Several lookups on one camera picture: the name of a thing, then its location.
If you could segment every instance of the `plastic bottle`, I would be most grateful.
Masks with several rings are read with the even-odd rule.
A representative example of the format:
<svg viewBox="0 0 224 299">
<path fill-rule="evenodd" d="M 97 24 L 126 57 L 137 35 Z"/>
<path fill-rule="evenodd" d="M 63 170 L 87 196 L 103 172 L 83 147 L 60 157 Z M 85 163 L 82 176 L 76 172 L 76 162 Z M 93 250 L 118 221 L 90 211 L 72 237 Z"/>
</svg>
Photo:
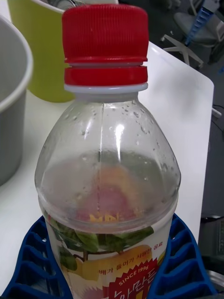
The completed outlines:
<svg viewBox="0 0 224 299">
<path fill-rule="evenodd" d="M 65 89 L 77 98 L 44 144 L 35 184 L 75 299 L 144 299 L 165 254 L 181 175 L 138 101 L 147 26 L 147 14 L 126 5 L 63 15 Z"/>
</svg>

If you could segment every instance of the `white table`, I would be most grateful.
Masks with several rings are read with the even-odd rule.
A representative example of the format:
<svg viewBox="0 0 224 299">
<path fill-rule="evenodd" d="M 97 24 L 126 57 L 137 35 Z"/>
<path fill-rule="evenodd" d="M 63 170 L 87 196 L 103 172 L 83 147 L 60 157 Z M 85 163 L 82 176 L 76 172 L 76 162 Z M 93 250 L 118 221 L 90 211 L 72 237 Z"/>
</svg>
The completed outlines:
<svg viewBox="0 0 224 299">
<path fill-rule="evenodd" d="M 0 13 L 9 16 L 2 0 Z M 158 121 L 176 155 L 182 173 L 176 213 L 198 240 L 214 86 L 152 43 L 148 60 L 149 88 L 140 92 L 139 98 Z M 11 180 L 0 187 L 0 294 L 12 277 L 26 232 L 41 216 L 35 167 L 45 139 L 68 105 L 27 94 L 23 161 Z"/>
</svg>

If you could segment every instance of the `office chair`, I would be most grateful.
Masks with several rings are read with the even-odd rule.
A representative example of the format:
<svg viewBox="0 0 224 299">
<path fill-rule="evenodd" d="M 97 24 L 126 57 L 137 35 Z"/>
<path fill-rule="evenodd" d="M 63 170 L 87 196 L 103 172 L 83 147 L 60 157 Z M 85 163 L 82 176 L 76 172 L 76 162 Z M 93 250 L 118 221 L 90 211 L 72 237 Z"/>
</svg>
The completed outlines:
<svg viewBox="0 0 224 299">
<path fill-rule="evenodd" d="M 197 14 L 196 7 L 201 0 L 189 1 L 194 15 L 180 12 L 174 14 L 175 23 L 186 37 L 185 42 L 179 42 L 168 35 L 164 35 L 161 41 L 163 42 L 167 39 L 175 46 L 164 48 L 166 52 L 182 53 L 184 62 L 188 65 L 190 65 L 190 56 L 199 63 L 199 68 L 201 68 L 203 60 L 189 49 L 189 44 L 193 42 L 203 47 L 214 47 L 224 39 L 224 23 L 213 14 L 218 8 L 217 3 L 211 1 L 211 3 L 208 3 L 206 0 Z"/>
</svg>

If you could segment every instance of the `floor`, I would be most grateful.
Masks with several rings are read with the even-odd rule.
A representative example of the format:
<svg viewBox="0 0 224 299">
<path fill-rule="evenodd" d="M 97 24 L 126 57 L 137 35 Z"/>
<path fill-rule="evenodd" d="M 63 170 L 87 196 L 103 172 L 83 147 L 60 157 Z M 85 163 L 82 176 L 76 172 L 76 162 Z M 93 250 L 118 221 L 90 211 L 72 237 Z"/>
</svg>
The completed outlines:
<svg viewBox="0 0 224 299">
<path fill-rule="evenodd" d="M 149 39 L 156 45 L 165 48 L 168 43 L 162 44 L 160 38 L 168 34 L 177 40 L 181 40 L 182 34 L 173 21 L 173 14 L 177 11 L 187 12 L 189 0 L 182 0 L 178 9 L 167 10 L 166 0 L 123 0 L 129 4 L 145 9 L 149 16 Z M 191 46 L 192 50 L 204 61 L 208 61 L 210 49 L 198 46 Z M 176 57 L 182 60 L 179 53 Z M 216 64 L 205 65 L 201 73 L 209 77 L 215 85 L 214 104 L 224 106 L 224 73 L 219 70 L 224 66 L 224 57 Z M 224 129 L 224 115 L 217 121 L 217 125 Z M 205 188 L 203 196 L 202 215 L 224 216 L 224 138 L 222 132 L 211 122 L 210 145 L 206 170 Z"/>
</svg>

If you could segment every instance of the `red bottle cap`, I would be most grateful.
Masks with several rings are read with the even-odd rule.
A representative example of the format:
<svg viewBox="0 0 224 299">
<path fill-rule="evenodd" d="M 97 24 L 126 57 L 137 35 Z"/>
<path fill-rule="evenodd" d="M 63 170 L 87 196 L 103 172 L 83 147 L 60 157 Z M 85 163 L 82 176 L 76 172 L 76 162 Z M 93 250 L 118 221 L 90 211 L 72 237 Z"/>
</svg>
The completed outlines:
<svg viewBox="0 0 224 299">
<path fill-rule="evenodd" d="M 65 70 L 66 84 L 147 82 L 147 69 L 139 66 L 147 61 L 148 49 L 148 18 L 143 9 L 116 4 L 80 6 L 65 11 L 62 22 L 65 62 L 75 64 Z"/>
</svg>

